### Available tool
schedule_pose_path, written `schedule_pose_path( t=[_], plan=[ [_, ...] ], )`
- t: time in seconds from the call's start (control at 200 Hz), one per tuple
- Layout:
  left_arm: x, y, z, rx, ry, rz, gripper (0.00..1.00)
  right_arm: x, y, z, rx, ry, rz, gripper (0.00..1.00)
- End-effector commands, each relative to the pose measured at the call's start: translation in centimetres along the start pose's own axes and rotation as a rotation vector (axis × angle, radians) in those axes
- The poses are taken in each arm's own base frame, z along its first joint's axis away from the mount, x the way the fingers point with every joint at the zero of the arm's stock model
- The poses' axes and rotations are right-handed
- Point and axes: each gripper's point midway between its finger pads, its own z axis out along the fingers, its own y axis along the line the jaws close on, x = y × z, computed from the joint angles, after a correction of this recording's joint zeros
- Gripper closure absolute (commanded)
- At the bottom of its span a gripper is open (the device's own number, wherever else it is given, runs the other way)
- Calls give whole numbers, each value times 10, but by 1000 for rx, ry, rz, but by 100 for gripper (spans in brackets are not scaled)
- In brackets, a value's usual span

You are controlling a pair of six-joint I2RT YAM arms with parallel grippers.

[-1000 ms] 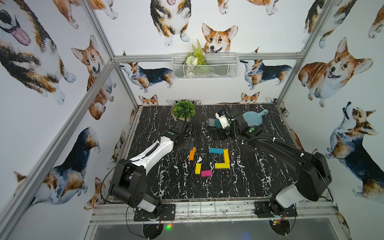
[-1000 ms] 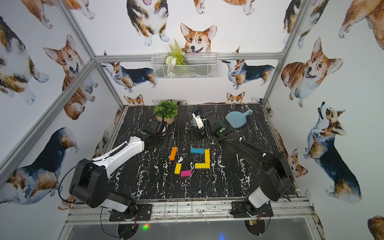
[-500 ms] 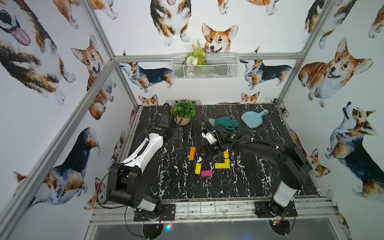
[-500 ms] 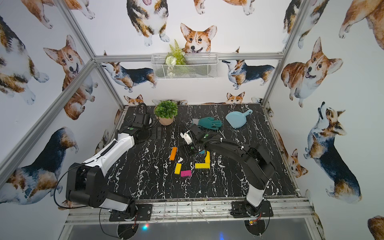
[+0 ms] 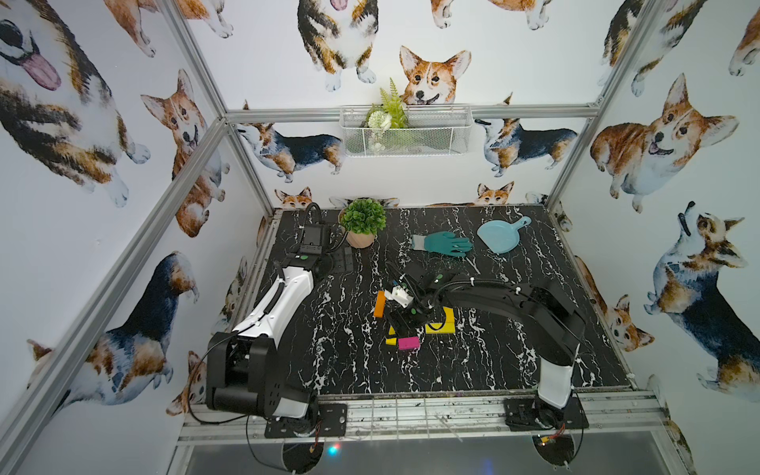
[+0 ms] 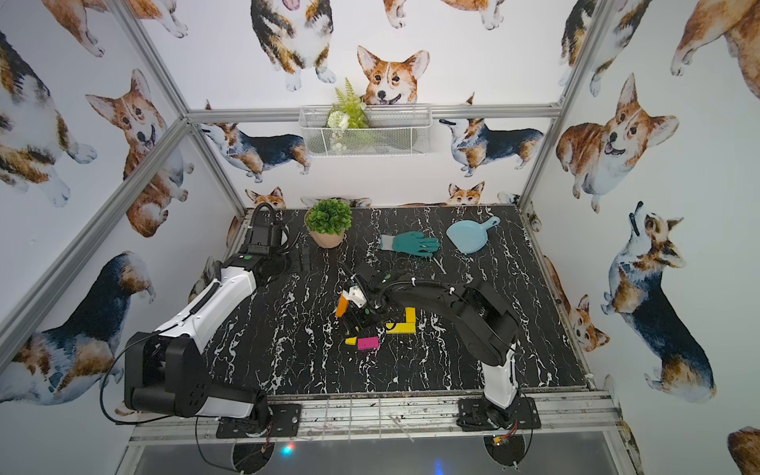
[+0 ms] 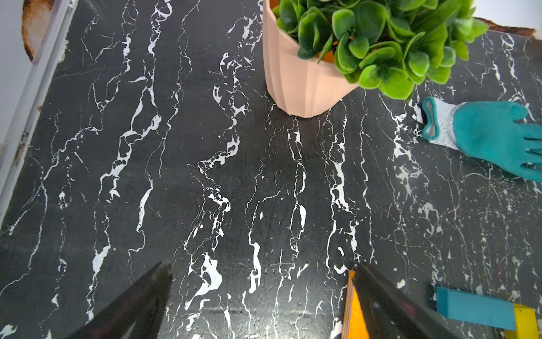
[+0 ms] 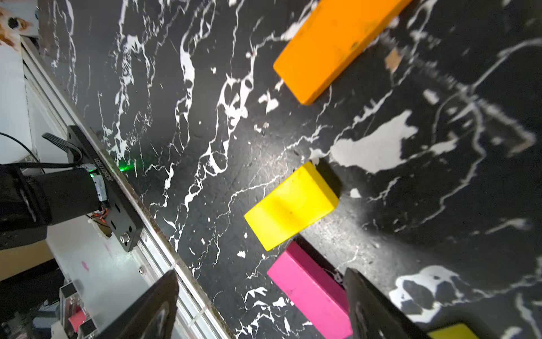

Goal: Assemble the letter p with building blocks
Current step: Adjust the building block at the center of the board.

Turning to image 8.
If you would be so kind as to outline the yellow long block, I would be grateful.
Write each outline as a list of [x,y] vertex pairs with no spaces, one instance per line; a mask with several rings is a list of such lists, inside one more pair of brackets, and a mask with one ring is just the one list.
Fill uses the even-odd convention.
[[478,339],[478,336],[464,323],[436,329],[428,333],[431,339]]

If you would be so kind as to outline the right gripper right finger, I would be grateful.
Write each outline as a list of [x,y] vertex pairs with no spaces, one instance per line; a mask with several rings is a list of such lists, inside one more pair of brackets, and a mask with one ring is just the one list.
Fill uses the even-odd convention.
[[353,338],[428,338],[359,271],[348,268],[343,277]]

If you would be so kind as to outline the orange long block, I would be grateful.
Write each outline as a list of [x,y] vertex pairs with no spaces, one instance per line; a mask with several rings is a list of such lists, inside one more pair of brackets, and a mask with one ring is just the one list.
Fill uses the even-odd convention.
[[409,4],[320,1],[273,68],[294,97],[310,105]]

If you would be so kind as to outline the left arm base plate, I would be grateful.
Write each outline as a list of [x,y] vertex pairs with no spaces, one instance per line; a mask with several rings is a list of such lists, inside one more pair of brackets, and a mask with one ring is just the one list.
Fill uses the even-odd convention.
[[137,245],[144,228],[142,218],[124,194],[104,157],[93,147],[91,141],[76,126],[68,127],[68,142],[75,145],[83,154],[81,167],[90,172],[91,178],[97,184],[100,200],[107,209],[104,221],[110,226],[125,251],[130,252]]

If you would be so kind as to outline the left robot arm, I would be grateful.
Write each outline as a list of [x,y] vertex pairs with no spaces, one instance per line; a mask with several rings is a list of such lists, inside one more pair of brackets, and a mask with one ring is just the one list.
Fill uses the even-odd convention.
[[102,210],[95,178],[76,168],[26,176],[1,166],[1,249],[39,242],[47,227]]

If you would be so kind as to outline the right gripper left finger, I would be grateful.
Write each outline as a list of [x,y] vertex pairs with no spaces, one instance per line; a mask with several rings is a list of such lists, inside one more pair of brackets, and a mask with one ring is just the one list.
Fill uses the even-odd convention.
[[98,338],[170,338],[176,318],[179,284],[166,272]]

